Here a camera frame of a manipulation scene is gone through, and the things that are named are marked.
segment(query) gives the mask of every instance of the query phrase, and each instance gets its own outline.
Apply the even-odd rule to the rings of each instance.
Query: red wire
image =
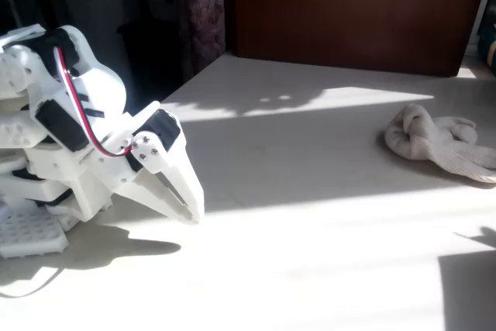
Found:
[[[67,69],[65,67],[64,57],[62,56],[62,49],[60,47],[57,47],[57,52],[59,53],[60,64],[62,65],[62,68],[64,69],[65,78],[67,79],[67,82],[69,83],[69,88],[71,89],[71,95],[74,98],[74,101],[76,102],[77,110],[79,111],[79,114],[81,115],[84,127],[86,129],[86,132],[90,136],[90,140],[93,142],[93,145],[95,145],[95,147],[101,153],[105,154],[108,157],[120,157],[122,155],[126,155],[129,152],[129,150],[131,149],[130,147],[128,147],[124,152],[122,152],[120,154],[114,154],[114,153],[110,153],[109,151],[104,149],[104,147],[98,142],[98,140],[96,139],[96,137],[95,137],[93,131],[91,130],[91,127],[87,121],[86,114],[84,113],[84,110],[81,107],[81,103],[79,102],[78,94],[74,88],[74,85],[72,84],[71,77],[69,77],[69,73],[67,72]]]

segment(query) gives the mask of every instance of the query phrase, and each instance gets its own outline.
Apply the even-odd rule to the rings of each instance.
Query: white robot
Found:
[[[181,124],[152,102],[124,112],[119,76],[72,26],[0,38],[0,257],[61,252],[113,193],[198,223],[203,190]]]

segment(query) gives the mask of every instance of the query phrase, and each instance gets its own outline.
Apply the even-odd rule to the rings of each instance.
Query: curtain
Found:
[[[224,0],[178,0],[178,8],[186,81],[226,50]]]

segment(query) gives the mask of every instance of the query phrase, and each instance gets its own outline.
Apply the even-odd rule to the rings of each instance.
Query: white table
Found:
[[[182,226],[115,197],[63,254],[0,260],[0,327],[494,328],[496,238],[457,233],[496,227],[496,191],[402,160],[381,139],[418,102],[471,118],[496,147],[496,85],[472,72],[219,58],[164,105],[184,128],[205,221]]]

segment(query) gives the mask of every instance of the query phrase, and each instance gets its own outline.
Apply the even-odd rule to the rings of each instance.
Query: brown wooden panel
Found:
[[[233,0],[234,53],[382,71],[457,73],[480,0]]]

